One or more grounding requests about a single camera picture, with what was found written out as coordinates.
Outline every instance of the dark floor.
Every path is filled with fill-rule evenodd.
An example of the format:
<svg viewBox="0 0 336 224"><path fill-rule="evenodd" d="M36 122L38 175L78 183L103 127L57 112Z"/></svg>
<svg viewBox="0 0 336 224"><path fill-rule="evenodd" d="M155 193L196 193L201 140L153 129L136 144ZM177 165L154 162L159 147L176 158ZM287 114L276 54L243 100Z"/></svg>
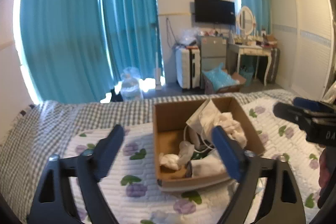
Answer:
<svg viewBox="0 0 336 224"><path fill-rule="evenodd" d="M281 89L277 84L267 84L264 86L258 79L253 80L251 85L245 86L241 89L242 93L257 92L263 90L274 90ZM194 94L204 94L204 90L193 89L193 90L183 90L178 83L169 83L162 87L162 90L149 90L143 93L145 99L150 99L154 97L164 97L164 96L180 96L180 95L194 95Z"/></svg>

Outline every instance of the white wardrobe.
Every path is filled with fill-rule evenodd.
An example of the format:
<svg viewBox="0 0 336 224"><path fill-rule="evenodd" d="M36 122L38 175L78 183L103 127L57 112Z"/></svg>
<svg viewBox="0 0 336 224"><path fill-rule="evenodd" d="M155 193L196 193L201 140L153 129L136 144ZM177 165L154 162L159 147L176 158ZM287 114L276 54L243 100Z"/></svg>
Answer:
<svg viewBox="0 0 336 224"><path fill-rule="evenodd" d="M330 0L271 0L272 32L281 51L276 83L322 99L334 48Z"/></svg>

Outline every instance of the brown box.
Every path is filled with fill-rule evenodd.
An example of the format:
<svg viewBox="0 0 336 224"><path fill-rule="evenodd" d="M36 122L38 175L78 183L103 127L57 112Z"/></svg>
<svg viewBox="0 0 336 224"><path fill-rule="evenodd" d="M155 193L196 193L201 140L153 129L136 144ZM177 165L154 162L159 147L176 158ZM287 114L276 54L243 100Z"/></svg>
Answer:
<svg viewBox="0 0 336 224"><path fill-rule="evenodd" d="M233 80L238 80L239 84L229 85L229 86L219 89L218 91L214 91L211 81L204 74L203 74L203 77L205 81L205 91L204 91L205 94L239 92L246 82L246 79L244 77L239 75L239 73L235 72L233 75L231 75L231 77Z"/></svg>
<svg viewBox="0 0 336 224"><path fill-rule="evenodd" d="M205 100L156 104L153 107L154 162L157 183L163 191L188 191L219 183L229 179L227 173L201 178L185 178L185 168L179 171L160 166L159 154L178 154L183 140L186 121ZM262 155L265 148L249 118L235 98L213 98L221 112L231 112L241 123L247 138L247 150Z"/></svg>

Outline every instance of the television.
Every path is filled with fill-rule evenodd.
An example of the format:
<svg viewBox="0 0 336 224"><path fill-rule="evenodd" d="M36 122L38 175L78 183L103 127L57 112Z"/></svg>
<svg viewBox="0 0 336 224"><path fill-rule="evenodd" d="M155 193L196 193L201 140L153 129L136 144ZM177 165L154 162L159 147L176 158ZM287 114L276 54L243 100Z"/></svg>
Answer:
<svg viewBox="0 0 336 224"><path fill-rule="evenodd" d="M235 3L225 0L194 0L195 21L235 25Z"/></svg>

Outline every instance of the gingham fabric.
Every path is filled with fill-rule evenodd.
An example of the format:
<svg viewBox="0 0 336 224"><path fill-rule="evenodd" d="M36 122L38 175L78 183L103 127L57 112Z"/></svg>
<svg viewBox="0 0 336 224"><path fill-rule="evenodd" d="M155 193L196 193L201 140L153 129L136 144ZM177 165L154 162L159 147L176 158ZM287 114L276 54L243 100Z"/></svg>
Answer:
<svg viewBox="0 0 336 224"><path fill-rule="evenodd" d="M152 122L156 103L200 100L208 97L234 97L241 105L262 97L290 103L293 94L269 90L250 94L191 95L161 97L120 103L65 105L46 101L16 121L0 151L0 192L18 218L26 223L41 172L52 154L63 157L71 138L78 132L131 126Z"/></svg>

